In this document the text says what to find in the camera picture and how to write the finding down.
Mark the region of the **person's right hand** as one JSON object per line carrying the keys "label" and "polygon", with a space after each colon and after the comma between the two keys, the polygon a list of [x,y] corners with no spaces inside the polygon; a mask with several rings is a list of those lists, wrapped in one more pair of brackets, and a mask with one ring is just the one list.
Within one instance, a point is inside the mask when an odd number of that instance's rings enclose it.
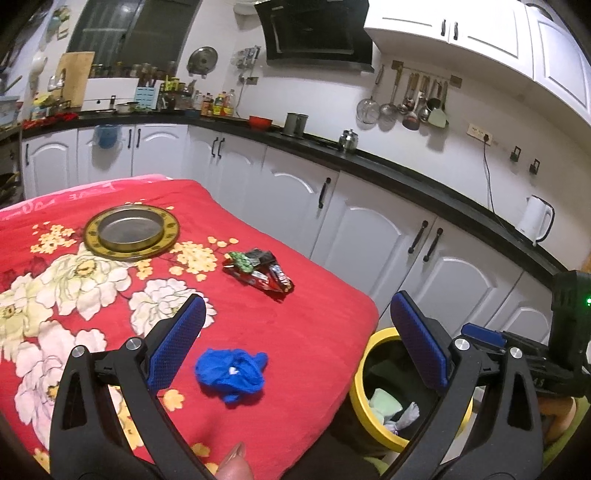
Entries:
{"label": "person's right hand", "polygon": [[540,414],[550,419],[544,433],[544,443],[550,444],[558,440],[570,427],[577,413],[576,400],[573,397],[548,398],[539,397]]}

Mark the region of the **person's left hand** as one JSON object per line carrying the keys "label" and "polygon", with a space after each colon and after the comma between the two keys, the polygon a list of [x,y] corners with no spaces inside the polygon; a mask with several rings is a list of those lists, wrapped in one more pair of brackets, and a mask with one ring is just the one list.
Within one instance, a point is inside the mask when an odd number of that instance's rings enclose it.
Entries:
{"label": "person's left hand", "polygon": [[245,444],[235,445],[219,464],[215,473],[217,480],[253,480],[252,468],[245,460]]}

